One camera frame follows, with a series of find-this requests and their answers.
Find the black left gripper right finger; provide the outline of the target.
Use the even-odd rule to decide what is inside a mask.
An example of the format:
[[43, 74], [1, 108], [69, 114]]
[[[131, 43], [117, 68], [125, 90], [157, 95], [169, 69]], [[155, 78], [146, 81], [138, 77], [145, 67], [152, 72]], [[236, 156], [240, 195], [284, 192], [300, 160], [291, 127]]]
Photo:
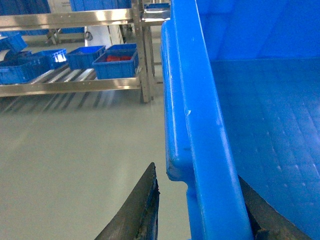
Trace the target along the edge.
[[277, 212], [245, 180], [238, 178], [255, 240], [309, 240], [310, 237]]

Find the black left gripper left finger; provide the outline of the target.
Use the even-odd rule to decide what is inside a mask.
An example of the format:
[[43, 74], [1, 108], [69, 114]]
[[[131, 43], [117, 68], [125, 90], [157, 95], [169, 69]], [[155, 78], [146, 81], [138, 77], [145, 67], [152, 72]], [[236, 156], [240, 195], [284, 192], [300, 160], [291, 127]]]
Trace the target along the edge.
[[160, 192], [156, 166], [151, 162], [124, 204], [97, 240], [156, 240]]

